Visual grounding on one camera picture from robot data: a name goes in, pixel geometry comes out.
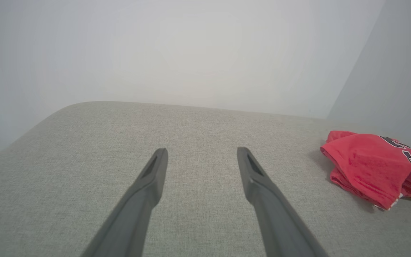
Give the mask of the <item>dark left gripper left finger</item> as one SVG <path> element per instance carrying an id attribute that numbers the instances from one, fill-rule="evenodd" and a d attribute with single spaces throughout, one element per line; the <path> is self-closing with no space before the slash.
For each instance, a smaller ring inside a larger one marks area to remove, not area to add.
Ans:
<path id="1" fill-rule="evenodd" d="M 162 197 L 167 165 L 167 149 L 155 150 L 98 229 L 83 257 L 142 256 L 152 210 Z"/>

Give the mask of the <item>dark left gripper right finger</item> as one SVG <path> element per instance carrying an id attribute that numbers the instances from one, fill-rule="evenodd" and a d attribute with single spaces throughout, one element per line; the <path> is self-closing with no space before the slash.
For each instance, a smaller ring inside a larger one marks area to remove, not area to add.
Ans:
<path id="1" fill-rule="evenodd" d="M 326 251 L 251 151 L 238 147 L 237 158 L 244 194 L 255 209 L 267 256 L 326 257 Z"/>

